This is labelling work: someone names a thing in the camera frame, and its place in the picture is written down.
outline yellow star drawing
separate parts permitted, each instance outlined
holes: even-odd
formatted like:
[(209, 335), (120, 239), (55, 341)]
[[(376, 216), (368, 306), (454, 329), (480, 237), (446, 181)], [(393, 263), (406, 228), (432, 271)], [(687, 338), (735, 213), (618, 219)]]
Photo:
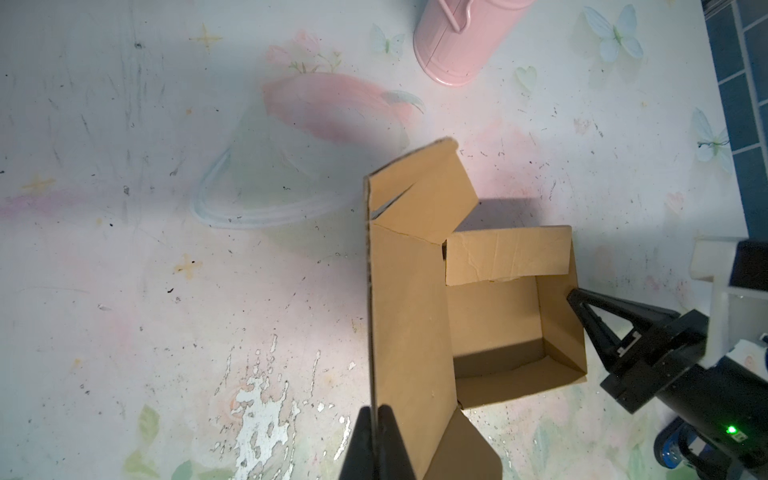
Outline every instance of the yellow star drawing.
[(190, 38), (190, 40), (202, 41), (203, 45), (205, 45), (205, 49), (210, 52), (210, 44), (214, 43), (215, 41), (223, 40), (223, 37), (208, 35), (208, 30), (207, 28), (205, 28), (205, 24), (203, 23), (203, 36)]
[(200, 268), (203, 265), (203, 262), (195, 262), (194, 260), (190, 262), (190, 256), (187, 255), (186, 253), (183, 255), (183, 258), (184, 258), (184, 263), (182, 263), (181, 265), (176, 265), (174, 267), (174, 273), (184, 272), (187, 280), (190, 280), (193, 276), (192, 270), (196, 268)]

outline pink watering can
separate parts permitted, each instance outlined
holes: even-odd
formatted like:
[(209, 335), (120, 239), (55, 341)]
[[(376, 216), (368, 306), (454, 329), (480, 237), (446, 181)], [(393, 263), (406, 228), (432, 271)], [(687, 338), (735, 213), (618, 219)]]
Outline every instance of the pink watering can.
[(416, 60), (439, 83), (474, 80), (534, 0), (429, 0), (413, 35)]

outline cardboard box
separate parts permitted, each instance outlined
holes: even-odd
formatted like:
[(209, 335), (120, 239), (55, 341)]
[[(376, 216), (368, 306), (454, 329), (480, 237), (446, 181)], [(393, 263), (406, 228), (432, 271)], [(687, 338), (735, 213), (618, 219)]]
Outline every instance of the cardboard box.
[(585, 380), (570, 227), (454, 232), (478, 203), (446, 138), (366, 178), (371, 402), (416, 478), (501, 478), (462, 408)]

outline blue tiled wall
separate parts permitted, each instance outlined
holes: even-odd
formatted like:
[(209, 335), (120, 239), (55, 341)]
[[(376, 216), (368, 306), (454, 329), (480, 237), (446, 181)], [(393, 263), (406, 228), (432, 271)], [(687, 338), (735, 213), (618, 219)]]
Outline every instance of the blue tiled wall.
[(707, 31), (746, 226), (768, 240), (768, 0), (736, 0), (707, 19)]

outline butterfly painting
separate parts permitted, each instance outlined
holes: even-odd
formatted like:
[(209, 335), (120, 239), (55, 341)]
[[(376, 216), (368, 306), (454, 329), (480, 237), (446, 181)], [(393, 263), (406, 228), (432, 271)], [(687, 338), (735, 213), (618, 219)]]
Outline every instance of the butterfly painting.
[(402, 57), (402, 43), (405, 41), (405, 34), (401, 33), (392, 38), (387, 38), (378, 25), (374, 24), (371, 30), (371, 48), (376, 53), (392, 55), (395, 58)]
[(624, 10), (619, 14), (616, 25), (611, 25), (594, 8), (584, 7), (584, 16), (587, 17), (587, 23), (592, 31), (603, 39), (600, 42), (600, 56), (604, 61), (616, 61), (616, 57), (619, 55), (619, 45), (624, 47), (629, 55), (643, 58), (643, 48), (634, 37), (634, 31), (637, 29), (637, 16), (632, 5), (624, 7)]
[(713, 158), (727, 173), (733, 172), (733, 165), (730, 160), (730, 147), (728, 144), (728, 131), (723, 129), (717, 136), (712, 133), (710, 122), (704, 113), (698, 108), (694, 109), (694, 129), (701, 139), (698, 142), (696, 157), (699, 161), (708, 162)]

